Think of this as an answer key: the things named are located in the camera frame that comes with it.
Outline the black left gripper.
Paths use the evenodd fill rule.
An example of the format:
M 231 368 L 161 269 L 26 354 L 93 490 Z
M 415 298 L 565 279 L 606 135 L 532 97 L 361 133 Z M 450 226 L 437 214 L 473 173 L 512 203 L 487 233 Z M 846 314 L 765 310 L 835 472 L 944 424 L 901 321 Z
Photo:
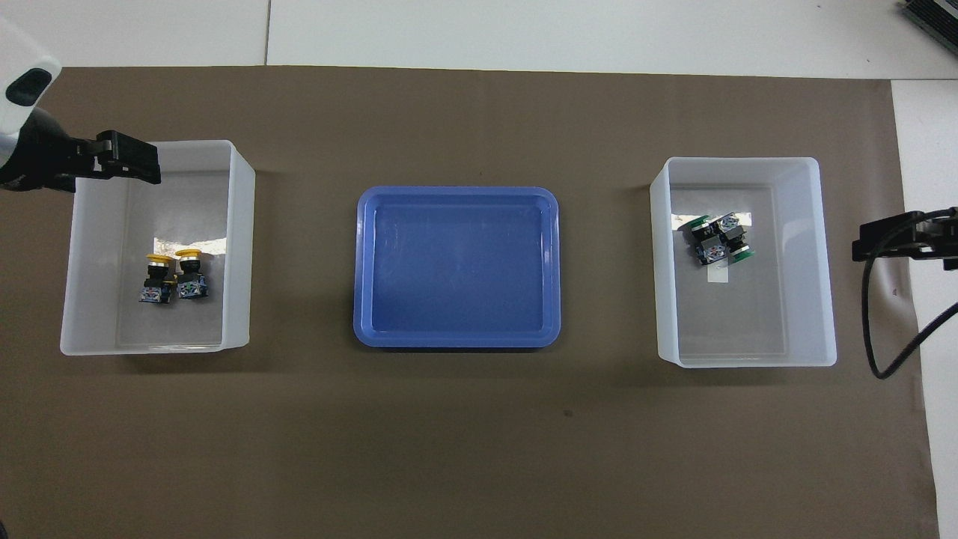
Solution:
M 71 162 L 81 160 L 74 174 Z M 1 171 L 1 188 L 12 192 L 51 189 L 76 193 L 76 175 L 92 180 L 114 177 L 160 184 L 161 167 L 154 144 L 106 130 L 94 139 L 68 136 L 43 109 L 34 109 L 21 127 L 15 147 Z

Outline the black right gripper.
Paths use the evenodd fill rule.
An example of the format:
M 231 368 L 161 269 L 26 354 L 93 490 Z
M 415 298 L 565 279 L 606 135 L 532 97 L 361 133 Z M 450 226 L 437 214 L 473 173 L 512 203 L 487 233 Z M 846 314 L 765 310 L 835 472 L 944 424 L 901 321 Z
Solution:
M 938 257 L 945 272 L 957 270 L 957 208 L 948 208 L 945 217 L 936 219 L 935 212 L 905 212 L 859 225 L 858 239 L 852 242 L 852 260 L 864 262 L 871 255 L 877 258 L 911 258 L 932 260 Z M 924 224 L 936 219 L 939 238 L 936 252 L 924 232 Z

